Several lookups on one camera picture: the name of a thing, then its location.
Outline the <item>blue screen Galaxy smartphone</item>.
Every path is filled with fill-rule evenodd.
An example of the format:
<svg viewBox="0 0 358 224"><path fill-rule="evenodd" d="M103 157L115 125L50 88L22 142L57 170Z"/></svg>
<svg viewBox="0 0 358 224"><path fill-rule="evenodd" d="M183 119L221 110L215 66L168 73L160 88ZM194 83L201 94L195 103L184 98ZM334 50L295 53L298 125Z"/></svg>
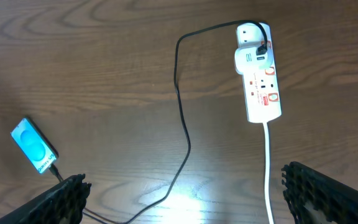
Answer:
<svg viewBox="0 0 358 224"><path fill-rule="evenodd" d="M39 174L43 174L58 159L56 150L28 117L23 118L11 131L11 138Z"/></svg>

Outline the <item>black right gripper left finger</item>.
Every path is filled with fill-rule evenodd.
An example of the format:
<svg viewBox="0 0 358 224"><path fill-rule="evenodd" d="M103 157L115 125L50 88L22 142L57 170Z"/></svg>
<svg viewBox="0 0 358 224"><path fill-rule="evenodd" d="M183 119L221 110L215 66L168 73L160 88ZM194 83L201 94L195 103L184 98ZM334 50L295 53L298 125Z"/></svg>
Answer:
<svg viewBox="0 0 358 224"><path fill-rule="evenodd" d="M0 224L79 224L91 184L84 174L72 175L0 218Z"/></svg>

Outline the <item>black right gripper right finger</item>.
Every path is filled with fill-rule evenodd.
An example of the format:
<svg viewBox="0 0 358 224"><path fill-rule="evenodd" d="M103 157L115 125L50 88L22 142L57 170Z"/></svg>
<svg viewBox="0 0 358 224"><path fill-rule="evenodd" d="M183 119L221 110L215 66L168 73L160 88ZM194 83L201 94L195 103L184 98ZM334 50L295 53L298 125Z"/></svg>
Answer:
<svg viewBox="0 0 358 224"><path fill-rule="evenodd" d="M296 224L358 223L358 191L299 162L282 168L283 196Z"/></svg>

